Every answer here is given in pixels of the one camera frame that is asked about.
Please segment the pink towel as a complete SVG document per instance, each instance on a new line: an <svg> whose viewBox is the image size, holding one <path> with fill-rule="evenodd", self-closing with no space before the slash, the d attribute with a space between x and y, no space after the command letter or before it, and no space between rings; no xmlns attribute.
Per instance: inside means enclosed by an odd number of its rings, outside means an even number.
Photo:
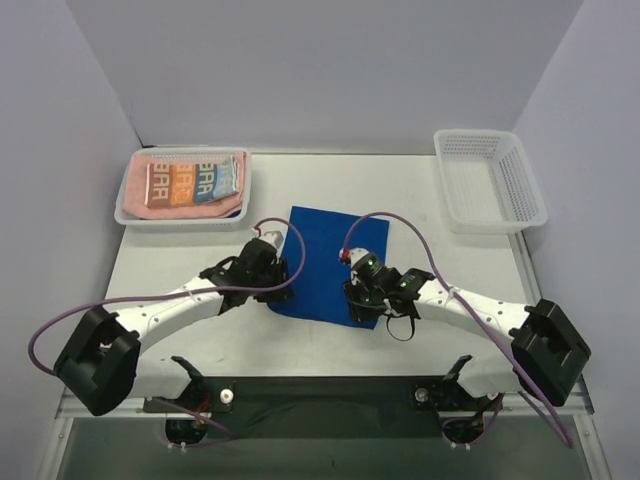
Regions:
<svg viewBox="0 0 640 480"><path fill-rule="evenodd" d="M232 200L232 208L234 208L237 205L237 200L238 200L237 196L240 194L241 188L243 186L243 182L241 180L243 165L241 164L239 159L237 159L236 157L235 159L239 162L239 167L240 167L240 174L239 174L240 189L238 193L233 195L234 199ZM214 201L212 203L208 203L204 205L192 206L192 207L180 207L175 209L151 209L147 207L144 203L145 190L146 190L146 167L150 163L160 163L160 162L169 162L169 161L158 161L158 160L148 160L147 162L142 161L142 165L137 165L135 167L135 170L137 171L134 170L130 173L129 179L128 179L128 187L131 189L130 193L133 194L134 197L131 200L131 205L125 207L125 209L128 210L130 214L136 215L138 217L146 218L146 219L152 219L154 216L156 217L165 216L169 218L188 218L188 217L198 217L200 215L205 216L205 213L202 213L202 214L199 213L199 210L202 207L213 207L215 204L220 204L224 200L231 199L232 196L226 199Z"/></svg>

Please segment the orange patterned towel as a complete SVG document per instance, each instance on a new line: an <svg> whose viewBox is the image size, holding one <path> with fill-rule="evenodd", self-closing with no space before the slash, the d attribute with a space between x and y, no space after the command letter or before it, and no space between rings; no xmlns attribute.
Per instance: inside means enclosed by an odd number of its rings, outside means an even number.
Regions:
<svg viewBox="0 0 640 480"><path fill-rule="evenodd" d="M232 155L150 163L144 203L151 209L175 209L226 199L239 192L239 174L239 162Z"/></svg>

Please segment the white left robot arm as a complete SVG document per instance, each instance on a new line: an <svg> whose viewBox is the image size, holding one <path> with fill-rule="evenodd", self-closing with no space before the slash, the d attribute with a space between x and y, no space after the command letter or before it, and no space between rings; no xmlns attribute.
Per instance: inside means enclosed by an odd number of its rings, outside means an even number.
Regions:
<svg viewBox="0 0 640 480"><path fill-rule="evenodd" d="M283 236L270 231L247 242L236 257L207 268L154 303L129 303L118 312L88 309L54 363L54 374L95 416L127 398L177 400L204 392L203 376L182 354L152 357L149 349L201 320L243 305L286 300L288 265Z"/></svg>

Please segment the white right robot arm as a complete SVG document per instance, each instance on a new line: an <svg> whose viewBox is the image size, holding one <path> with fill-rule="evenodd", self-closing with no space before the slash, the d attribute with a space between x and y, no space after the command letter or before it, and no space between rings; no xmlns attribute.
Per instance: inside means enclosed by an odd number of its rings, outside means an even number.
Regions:
<svg viewBox="0 0 640 480"><path fill-rule="evenodd" d="M452 376L472 398L525 391L561 407L591 357L591 349L556 303L510 303L456 287L431 272L400 273L363 249L340 252L350 268L343 284L351 318L360 324L384 317L436 321L491 341L488 359L465 356Z"/></svg>

